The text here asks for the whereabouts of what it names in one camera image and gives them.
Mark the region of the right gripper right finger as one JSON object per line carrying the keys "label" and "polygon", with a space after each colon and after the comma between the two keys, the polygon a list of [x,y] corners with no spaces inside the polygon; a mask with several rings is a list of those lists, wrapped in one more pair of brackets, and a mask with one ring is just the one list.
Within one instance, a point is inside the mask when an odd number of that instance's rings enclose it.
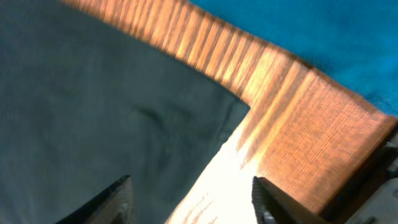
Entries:
{"label": "right gripper right finger", "polygon": [[265,177],[253,177],[251,198],[258,224],[328,223]]}

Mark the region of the black polo shirt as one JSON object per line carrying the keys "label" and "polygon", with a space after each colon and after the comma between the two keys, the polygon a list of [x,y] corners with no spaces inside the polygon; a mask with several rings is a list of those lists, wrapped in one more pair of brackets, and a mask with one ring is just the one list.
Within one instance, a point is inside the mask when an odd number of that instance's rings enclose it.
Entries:
{"label": "black polo shirt", "polygon": [[128,175],[163,223],[249,111],[188,65],[58,1],[1,2],[1,222],[56,223]]}

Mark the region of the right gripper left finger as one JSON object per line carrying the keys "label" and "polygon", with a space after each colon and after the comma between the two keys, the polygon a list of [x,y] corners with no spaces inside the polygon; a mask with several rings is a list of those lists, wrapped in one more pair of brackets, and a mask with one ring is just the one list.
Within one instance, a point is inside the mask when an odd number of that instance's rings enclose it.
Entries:
{"label": "right gripper left finger", "polygon": [[132,180],[124,175],[57,224],[134,223]]}

